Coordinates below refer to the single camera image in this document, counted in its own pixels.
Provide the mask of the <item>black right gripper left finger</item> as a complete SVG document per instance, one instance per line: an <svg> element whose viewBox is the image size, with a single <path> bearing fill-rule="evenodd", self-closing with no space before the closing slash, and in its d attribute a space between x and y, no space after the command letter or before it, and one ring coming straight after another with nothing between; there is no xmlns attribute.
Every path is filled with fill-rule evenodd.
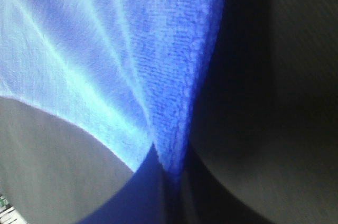
<svg viewBox="0 0 338 224"><path fill-rule="evenodd" d="M167 223L163 170L154 145L130 180L79 223Z"/></svg>

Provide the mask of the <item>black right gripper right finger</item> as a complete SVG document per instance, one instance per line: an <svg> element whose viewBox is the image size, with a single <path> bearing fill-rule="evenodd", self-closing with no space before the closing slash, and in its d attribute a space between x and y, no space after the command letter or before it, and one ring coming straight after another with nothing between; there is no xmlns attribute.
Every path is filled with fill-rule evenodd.
<svg viewBox="0 0 338 224"><path fill-rule="evenodd" d="M264 223L264 217L225 189L187 146L181 180L184 223Z"/></svg>

